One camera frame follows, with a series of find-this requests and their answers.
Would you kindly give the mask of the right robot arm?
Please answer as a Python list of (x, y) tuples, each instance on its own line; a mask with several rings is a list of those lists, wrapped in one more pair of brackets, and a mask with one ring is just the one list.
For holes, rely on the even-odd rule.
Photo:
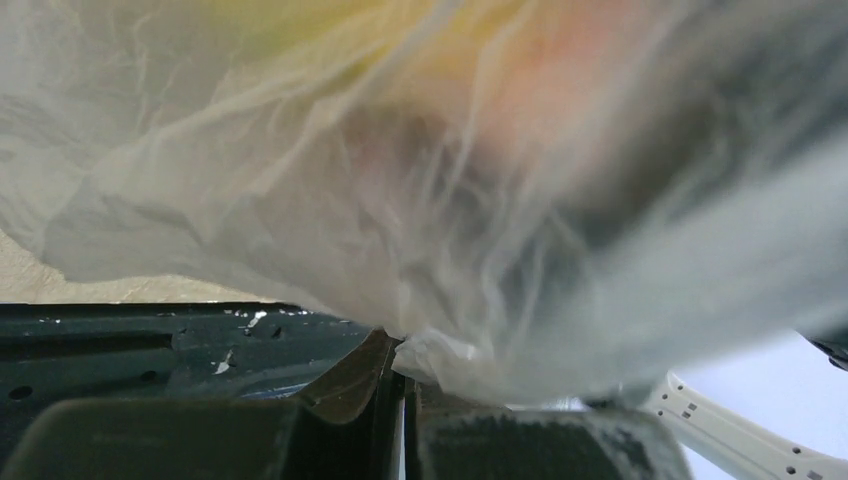
[(847, 331), (785, 334), (671, 372), (643, 407), (734, 479), (844, 479)]

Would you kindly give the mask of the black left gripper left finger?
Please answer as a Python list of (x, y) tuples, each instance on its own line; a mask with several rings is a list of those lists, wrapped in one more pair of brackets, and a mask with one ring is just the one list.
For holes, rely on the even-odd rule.
[(374, 331), (282, 399), (79, 399), (48, 408), (5, 479), (393, 479), (403, 383)]

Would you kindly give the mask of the clear plastic bag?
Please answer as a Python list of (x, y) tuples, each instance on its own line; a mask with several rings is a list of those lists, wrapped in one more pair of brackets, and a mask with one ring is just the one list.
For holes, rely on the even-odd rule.
[(1, 228), (604, 396), (847, 318), (843, 1), (5, 1)]

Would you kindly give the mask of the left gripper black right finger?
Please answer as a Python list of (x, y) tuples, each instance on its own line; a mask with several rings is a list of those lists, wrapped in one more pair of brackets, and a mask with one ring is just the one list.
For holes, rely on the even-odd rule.
[(409, 479), (689, 479), (685, 455), (654, 416), (621, 409), (510, 410), (410, 381)]

